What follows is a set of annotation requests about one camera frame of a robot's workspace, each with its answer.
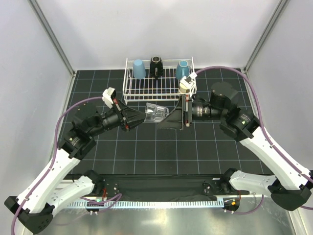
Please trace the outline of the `clear glass cup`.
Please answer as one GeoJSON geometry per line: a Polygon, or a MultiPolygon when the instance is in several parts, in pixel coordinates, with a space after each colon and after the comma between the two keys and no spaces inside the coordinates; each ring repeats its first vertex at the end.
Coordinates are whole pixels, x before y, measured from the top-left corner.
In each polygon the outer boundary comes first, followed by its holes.
{"type": "Polygon", "coordinates": [[[169,115],[169,109],[165,106],[146,103],[145,114],[146,117],[144,122],[158,123],[163,121],[169,115]]]}

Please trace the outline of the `steel cup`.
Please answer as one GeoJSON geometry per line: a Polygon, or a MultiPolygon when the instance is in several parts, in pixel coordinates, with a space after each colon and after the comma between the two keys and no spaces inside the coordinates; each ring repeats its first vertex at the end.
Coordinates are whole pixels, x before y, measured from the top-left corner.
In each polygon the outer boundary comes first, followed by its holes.
{"type": "Polygon", "coordinates": [[[190,94],[194,89],[194,81],[190,78],[183,77],[179,81],[179,92],[182,94],[190,94]]]}

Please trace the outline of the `light blue plastic cup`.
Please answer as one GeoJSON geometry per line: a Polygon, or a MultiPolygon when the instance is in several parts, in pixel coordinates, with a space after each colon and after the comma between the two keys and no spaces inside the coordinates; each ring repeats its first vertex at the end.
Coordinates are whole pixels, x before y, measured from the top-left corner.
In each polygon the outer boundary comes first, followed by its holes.
{"type": "Polygon", "coordinates": [[[146,77],[145,66],[140,59],[136,59],[133,62],[133,76],[135,79],[144,79],[146,77]]]}

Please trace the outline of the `teal flower mug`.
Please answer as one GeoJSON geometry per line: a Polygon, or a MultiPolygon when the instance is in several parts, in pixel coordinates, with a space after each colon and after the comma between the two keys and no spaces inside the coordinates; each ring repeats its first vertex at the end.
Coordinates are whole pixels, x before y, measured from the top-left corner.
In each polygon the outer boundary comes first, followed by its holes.
{"type": "Polygon", "coordinates": [[[183,77],[189,76],[189,64],[186,60],[180,60],[176,68],[176,79],[180,81],[183,77]]]}

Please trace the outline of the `black white mug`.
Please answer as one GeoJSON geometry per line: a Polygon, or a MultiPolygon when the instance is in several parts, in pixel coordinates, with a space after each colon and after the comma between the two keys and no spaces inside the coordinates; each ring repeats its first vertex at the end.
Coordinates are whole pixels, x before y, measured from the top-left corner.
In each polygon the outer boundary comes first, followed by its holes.
{"type": "Polygon", "coordinates": [[[163,76],[163,61],[159,56],[153,56],[150,59],[150,77],[158,79],[163,76]]]}

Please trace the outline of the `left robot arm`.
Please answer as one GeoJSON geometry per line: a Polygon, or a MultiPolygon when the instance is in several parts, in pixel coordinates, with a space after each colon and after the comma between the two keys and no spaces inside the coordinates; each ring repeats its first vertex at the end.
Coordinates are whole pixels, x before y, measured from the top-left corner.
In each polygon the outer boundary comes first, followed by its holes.
{"type": "Polygon", "coordinates": [[[128,132],[146,118],[145,112],[135,110],[115,98],[99,96],[83,99],[70,106],[65,116],[77,108],[73,127],[67,136],[58,143],[58,130],[55,127],[53,155],[37,178],[19,195],[9,196],[4,204],[13,213],[12,235],[16,234],[16,223],[20,222],[32,234],[46,229],[55,216],[70,203],[91,194],[103,192],[105,180],[94,170],[87,170],[77,181],[55,192],[64,177],[74,169],[96,145],[94,137],[116,127],[128,132]],[[92,101],[102,99],[109,107],[99,113],[92,101]]]}

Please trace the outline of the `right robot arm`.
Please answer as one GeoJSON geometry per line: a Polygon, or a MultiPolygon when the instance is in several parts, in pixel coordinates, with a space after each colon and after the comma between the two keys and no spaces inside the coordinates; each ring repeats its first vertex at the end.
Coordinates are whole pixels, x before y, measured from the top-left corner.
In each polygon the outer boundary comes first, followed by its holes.
{"type": "Polygon", "coordinates": [[[212,85],[209,100],[197,94],[191,98],[181,94],[174,110],[158,124],[158,128],[182,130],[194,120],[218,120],[223,133],[256,155],[272,175],[230,168],[216,184],[206,183],[205,192],[219,195],[243,190],[268,196],[288,211],[304,206],[312,194],[313,172],[279,147],[252,112],[238,107],[238,98],[238,92],[226,82],[212,85]]]}

